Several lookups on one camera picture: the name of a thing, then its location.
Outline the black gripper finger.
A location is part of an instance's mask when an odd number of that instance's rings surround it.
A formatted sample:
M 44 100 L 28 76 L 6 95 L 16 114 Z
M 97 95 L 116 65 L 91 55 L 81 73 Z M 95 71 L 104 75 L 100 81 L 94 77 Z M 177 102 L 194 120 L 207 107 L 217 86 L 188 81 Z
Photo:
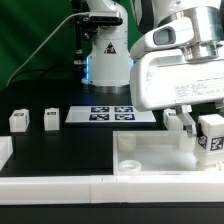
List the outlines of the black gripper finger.
M 186 132 L 189 138 L 197 135 L 196 122 L 191 117 L 192 112 L 190 105 L 178 105 L 176 108 L 176 115 L 186 128 Z

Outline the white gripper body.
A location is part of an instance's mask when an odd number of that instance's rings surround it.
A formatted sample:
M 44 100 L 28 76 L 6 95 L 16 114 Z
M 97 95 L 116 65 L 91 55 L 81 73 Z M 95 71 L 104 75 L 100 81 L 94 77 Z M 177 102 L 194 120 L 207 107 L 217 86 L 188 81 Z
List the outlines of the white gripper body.
M 191 64 L 181 53 L 149 53 L 132 67 L 130 91 L 138 111 L 224 99 L 224 58 Z

